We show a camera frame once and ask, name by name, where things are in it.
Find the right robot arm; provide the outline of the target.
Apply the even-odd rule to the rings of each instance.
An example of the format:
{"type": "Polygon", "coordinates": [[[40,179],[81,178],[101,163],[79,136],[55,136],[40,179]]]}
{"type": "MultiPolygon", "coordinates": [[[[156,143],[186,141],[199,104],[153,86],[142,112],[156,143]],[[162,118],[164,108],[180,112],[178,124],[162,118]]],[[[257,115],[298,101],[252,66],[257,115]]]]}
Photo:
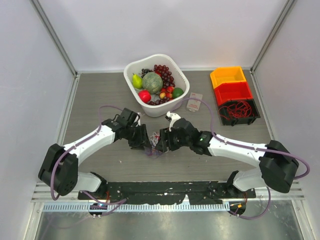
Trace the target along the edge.
{"type": "Polygon", "coordinates": [[[299,163],[276,140],[256,144],[229,139],[210,131],[199,131],[184,118],[171,120],[159,133],[156,149],[161,152],[188,147],[198,155],[224,157],[253,166],[247,171],[234,171],[226,184],[226,193],[233,198],[243,192],[268,187],[279,193],[290,191],[299,163]]]}

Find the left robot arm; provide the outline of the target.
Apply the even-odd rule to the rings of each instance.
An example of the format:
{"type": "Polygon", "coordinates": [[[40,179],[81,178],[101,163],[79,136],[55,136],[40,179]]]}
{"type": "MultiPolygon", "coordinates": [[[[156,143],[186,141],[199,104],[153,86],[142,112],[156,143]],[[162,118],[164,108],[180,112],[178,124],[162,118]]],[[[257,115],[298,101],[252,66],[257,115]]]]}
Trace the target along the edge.
{"type": "Polygon", "coordinates": [[[107,181],[97,173],[80,172],[79,166],[95,152],[118,140],[127,140],[131,149],[150,148],[147,127],[140,118],[139,113],[124,108],[114,118],[101,121],[86,136],[63,146],[51,145],[38,173],[38,178],[50,187],[51,198],[56,201],[72,191],[91,199],[104,198],[107,181]]]}

